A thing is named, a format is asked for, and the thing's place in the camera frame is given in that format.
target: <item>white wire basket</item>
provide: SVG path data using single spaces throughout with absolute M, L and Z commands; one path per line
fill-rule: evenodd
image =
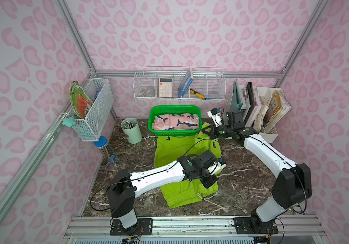
M 179 98 L 177 89 L 179 88 L 188 68 L 185 70 L 151 70 L 153 67 L 142 67 L 149 70 L 135 70 L 133 79 L 134 97 L 138 100 L 203 100 L 203 101 L 222 101 L 226 98 L 226 80 L 224 69 L 214 68 L 213 70 L 200 70 L 203 68 L 193 68 L 194 80 L 190 88 L 197 91 L 204 98 L 192 94 L 188 90 L 184 97 Z M 159 97 L 159 78 L 172 78 L 173 96 L 172 98 Z M 147 90 L 154 90 L 154 97 L 146 96 Z
M 97 89 L 101 91 L 94 100 Z M 74 119 L 76 125 L 73 126 L 73 129 L 82 141 L 98 141 L 114 103 L 114 97 L 108 79 L 92 78 L 84 91 L 92 101 L 94 100 L 94 103 L 85 119 Z

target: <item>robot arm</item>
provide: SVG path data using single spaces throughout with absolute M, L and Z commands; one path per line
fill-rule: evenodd
M 223 127 L 219 109 L 209 111 L 215 126 L 210 131 L 202 131 L 210 135 L 210 139 L 218 136 L 232 137 L 237 143 L 254 153 L 274 174 L 276 182 L 272 188 L 272 196 L 260 207 L 251 212 L 247 225 L 257 233 L 268 233 L 266 228 L 273 225 L 274 219 L 294 204 L 311 197 L 310 168 L 286 158 L 278 150 L 268 144 L 253 128 L 244 128 L 240 115 L 230 113 L 229 125 Z M 181 156 L 172 163 L 139 173 L 128 173 L 122 169 L 111 181 L 107 189 L 107 198 L 111 208 L 111 216 L 119 218 L 123 228 L 137 223 L 133 209 L 135 197 L 153 188 L 183 180 L 200 179 L 205 188 L 213 185 L 217 177 L 215 173 L 225 168 L 223 158 L 217 159 L 211 151 L 200 156 Z
M 138 173 L 120 170 L 107 188 L 111 216 L 119 218 L 124 229 L 137 223 L 134 199 L 143 193 L 168 183 L 199 179 L 205 188 L 217 180 L 215 173 L 226 167 L 224 158 L 217 159 L 207 150 L 201 155 L 181 156 L 172 163 Z

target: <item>white drawstring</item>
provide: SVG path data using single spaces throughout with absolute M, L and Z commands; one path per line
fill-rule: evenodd
M 200 195 L 199 191 L 197 191 L 197 196 L 198 196 L 200 199 L 205 200 L 206 202 L 212 203 L 212 204 L 214 204 L 215 206 L 220 207 L 220 208 L 221 208 L 223 211 L 225 211 L 226 213 L 229 213 L 229 210 L 227 210 L 227 207 L 222 207 L 222 206 L 219 205 L 219 204 L 216 204 L 216 203 L 213 203 L 213 202 L 211 202 L 211 201 L 208 201 L 208 199 L 215 197 L 216 194 L 217 194 L 217 192 L 215 192 L 214 195 L 212 195 L 212 196 L 209 197 L 209 198 L 203 198 L 203 197 Z

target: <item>marble tabletop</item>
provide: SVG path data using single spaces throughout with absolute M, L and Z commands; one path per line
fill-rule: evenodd
M 121 120 L 117 120 L 110 138 L 110 145 L 118 155 L 116 163 L 102 162 L 93 193 L 105 187 L 120 169 L 128 172 L 139 172 L 154 168 L 154 154 L 157 137 L 148 128 L 148 120 L 138 120 L 143 139 L 138 144 L 129 144 L 122 128 Z M 218 175 L 219 191 L 211 202 L 221 205 L 224 209 L 209 202 L 201 201 L 182 207 L 170 209 L 161 194 L 160 188 L 155 188 L 135 199 L 134 209 L 138 216 L 204 216 L 204 215 L 249 215 L 269 196 L 275 182 L 271 171 L 253 153 L 241 146 L 232 146 L 234 141 L 219 139 L 222 155 L 227 166 Z M 109 217 L 110 210 L 95 211 L 89 205 L 89 200 L 82 217 Z M 101 190 L 92 199 L 94 208 L 108 207 L 105 190 Z

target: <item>yellow box cutter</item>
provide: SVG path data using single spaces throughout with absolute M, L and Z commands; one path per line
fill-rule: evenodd
M 196 96 L 200 97 L 200 98 L 204 98 L 203 95 L 201 95 L 200 93 L 198 93 L 196 90 L 190 89 L 192 94 L 195 94 Z

